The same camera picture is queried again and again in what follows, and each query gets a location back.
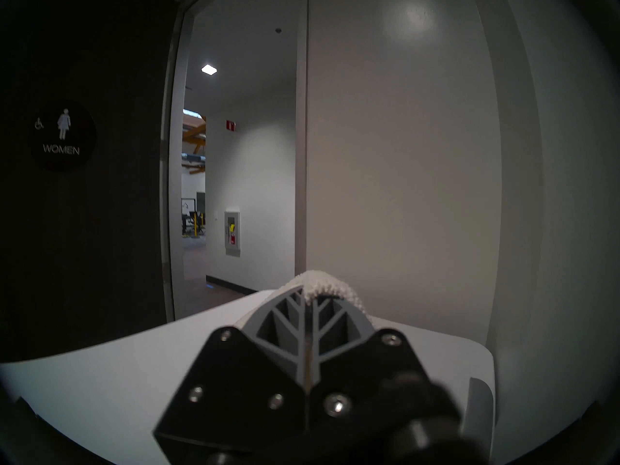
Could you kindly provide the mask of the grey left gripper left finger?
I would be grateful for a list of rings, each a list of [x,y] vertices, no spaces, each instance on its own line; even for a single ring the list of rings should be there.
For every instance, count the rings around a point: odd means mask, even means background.
[[[155,429],[163,452],[254,452],[308,431],[306,304],[277,293],[206,339]]]

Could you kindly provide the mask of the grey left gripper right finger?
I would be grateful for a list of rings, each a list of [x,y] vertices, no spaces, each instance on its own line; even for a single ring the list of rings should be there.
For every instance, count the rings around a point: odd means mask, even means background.
[[[429,384],[406,335],[377,327],[344,298],[320,294],[310,302],[312,388],[307,426],[348,415],[391,384]]]

